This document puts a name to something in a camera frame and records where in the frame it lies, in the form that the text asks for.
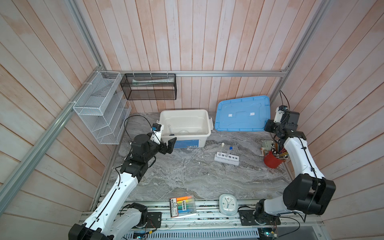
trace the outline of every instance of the clock face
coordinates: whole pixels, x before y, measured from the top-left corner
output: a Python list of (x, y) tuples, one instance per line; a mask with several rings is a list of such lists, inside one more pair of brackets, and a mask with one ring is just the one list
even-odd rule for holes
[(237, 200), (231, 194), (222, 194), (219, 198), (220, 212), (226, 215), (237, 213)]

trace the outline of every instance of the test tube with blue cap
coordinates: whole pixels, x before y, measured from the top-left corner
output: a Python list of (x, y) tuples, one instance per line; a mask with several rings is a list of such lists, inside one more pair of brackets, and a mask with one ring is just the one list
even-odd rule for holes
[(228, 150), (227, 154), (225, 155), (225, 157), (229, 156), (229, 154), (231, 153), (232, 149), (233, 149), (233, 147), (229, 147), (229, 150)]

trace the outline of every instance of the gray marble surface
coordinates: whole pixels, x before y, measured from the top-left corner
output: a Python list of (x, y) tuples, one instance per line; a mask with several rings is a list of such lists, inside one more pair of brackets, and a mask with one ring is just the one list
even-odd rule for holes
[[(152, 124), (160, 113), (144, 113)], [(215, 112), (209, 113), (214, 120)], [(138, 134), (150, 132), (148, 122), (142, 117), (130, 118), (127, 130), (133, 139)], [(148, 169), (139, 185), (128, 199), (132, 201), (169, 200), (193, 194), (197, 199), (218, 199), (223, 193), (233, 194), (238, 199), (269, 199), (282, 195), (290, 177), (283, 165), (268, 168), (260, 157), (262, 140), (269, 139), (266, 132), (219, 132), (212, 130), (205, 147), (175, 149), (172, 154), (156, 155), (156, 163)], [(125, 133), (114, 167), (121, 165), (131, 146)], [(240, 165), (214, 161), (214, 155), (221, 149), (233, 147), (232, 154), (240, 157)], [(113, 169), (106, 192), (109, 191), (117, 173)]]

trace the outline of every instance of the red pen holder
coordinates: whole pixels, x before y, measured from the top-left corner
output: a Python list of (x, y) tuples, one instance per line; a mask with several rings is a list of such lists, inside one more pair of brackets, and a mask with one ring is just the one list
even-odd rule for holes
[(282, 162), (284, 162), (284, 160), (276, 158), (271, 151), (264, 157), (265, 165), (270, 168), (277, 168)]

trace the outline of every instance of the black mounting plate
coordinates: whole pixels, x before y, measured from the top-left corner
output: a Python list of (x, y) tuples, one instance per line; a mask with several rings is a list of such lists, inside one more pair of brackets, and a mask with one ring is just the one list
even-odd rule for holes
[(147, 225), (147, 227), (148, 228), (151, 228), (151, 227), (160, 228), (161, 227), (161, 214), (162, 214), (162, 212), (148, 212), (148, 216), (147, 216), (148, 225)]
[[(255, 217), (253, 215), (254, 210), (239, 210), (238, 212), (240, 215), (240, 222), (242, 226), (260, 226), (260, 224), (255, 221)], [(276, 217), (276, 225), (280, 224), (280, 219)]]

